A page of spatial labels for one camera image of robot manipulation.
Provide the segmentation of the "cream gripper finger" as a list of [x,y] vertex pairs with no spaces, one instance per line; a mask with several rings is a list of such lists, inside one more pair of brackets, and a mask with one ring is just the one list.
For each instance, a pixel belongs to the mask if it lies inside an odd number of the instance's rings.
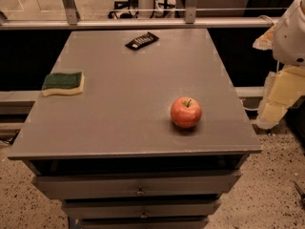
[[260,35],[253,43],[253,47],[257,50],[271,50],[274,43],[275,26],[270,27],[262,35]]
[[256,125],[260,129],[272,129],[304,94],[304,67],[285,65],[277,73],[270,72],[265,80],[263,98],[258,106]]

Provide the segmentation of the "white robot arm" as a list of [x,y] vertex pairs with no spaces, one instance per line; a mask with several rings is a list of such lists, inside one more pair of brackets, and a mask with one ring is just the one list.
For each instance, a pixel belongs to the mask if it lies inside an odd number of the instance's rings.
[[273,52],[283,68],[270,72],[258,106],[256,125],[272,129],[305,94],[305,0],[294,0],[279,20],[253,43],[258,50]]

